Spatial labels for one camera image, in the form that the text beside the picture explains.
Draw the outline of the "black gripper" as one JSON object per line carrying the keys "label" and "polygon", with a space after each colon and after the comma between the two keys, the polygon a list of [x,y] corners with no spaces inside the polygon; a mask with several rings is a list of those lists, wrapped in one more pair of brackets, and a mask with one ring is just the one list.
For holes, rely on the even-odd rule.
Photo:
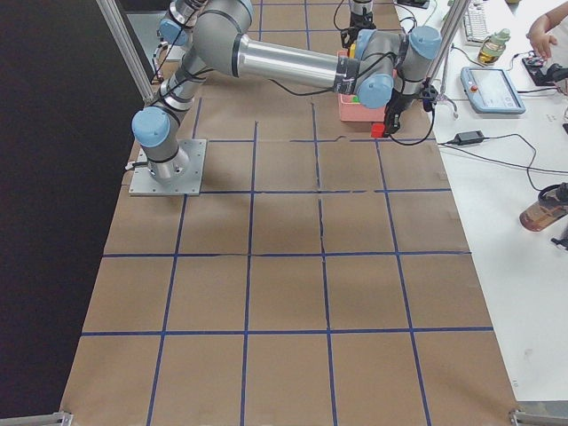
{"label": "black gripper", "polygon": [[375,29],[373,13],[371,11],[363,11],[362,14],[351,12],[350,25],[340,30],[342,47],[351,47],[363,29]]}
{"label": "black gripper", "polygon": [[394,90],[390,101],[385,107],[383,137],[391,138],[400,129],[402,113],[405,112],[415,100],[421,101],[423,110],[427,113],[431,113],[432,118],[435,118],[437,96],[438,90],[429,83],[423,83],[415,93],[405,94],[404,92]]}

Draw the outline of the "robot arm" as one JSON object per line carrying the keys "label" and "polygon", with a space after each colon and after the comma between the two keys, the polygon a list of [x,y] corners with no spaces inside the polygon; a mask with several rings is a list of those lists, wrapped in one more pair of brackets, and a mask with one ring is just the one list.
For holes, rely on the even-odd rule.
{"label": "robot arm", "polygon": [[249,1],[171,2],[159,31],[169,45],[184,48],[185,55],[152,102],[132,118],[134,137],[146,156],[143,175],[155,184],[176,184],[196,173],[197,157],[177,140],[177,133],[209,70],[354,95],[363,107],[384,108],[386,129],[396,132],[400,114],[419,94],[440,52],[442,36],[429,26],[407,34],[379,31],[372,7],[370,1],[351,6],[347,31],[353,38],[343,46],[354,53],[332,56],[251,39]]}
{"label": "robot arm", "polygon": [[[187,47],[191,43],[193,27],[207,1],[172,1],[162,17],[158,32],[168,46]],[[340,32],[342,47],[349,48],[364,29],[374,30],[373,1],[351,1],[350,20],[346,28],[336,22],[339,6],[334,12],[333,23]]]}

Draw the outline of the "person hand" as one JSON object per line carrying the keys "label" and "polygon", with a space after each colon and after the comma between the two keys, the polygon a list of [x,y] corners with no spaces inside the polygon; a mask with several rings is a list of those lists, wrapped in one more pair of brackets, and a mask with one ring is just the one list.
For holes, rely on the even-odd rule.
{"label": "person hand", "polygon": [[558,20],[542,15],[534,21],[526,34],[532,49],[543,59],[550,59],[551,47],[557,45],[557,39],[549,33],[557,25]]}

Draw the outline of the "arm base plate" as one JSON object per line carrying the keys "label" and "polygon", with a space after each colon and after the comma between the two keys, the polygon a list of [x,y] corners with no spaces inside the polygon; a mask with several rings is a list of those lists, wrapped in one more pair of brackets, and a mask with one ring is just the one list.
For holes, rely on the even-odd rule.
{"label": "arm base plate", "polygon": [[165,163],[150,162],[139,149],[129,193],[132,196],[198,196],[201,192],[207,139],[182,139],[177,156]]}

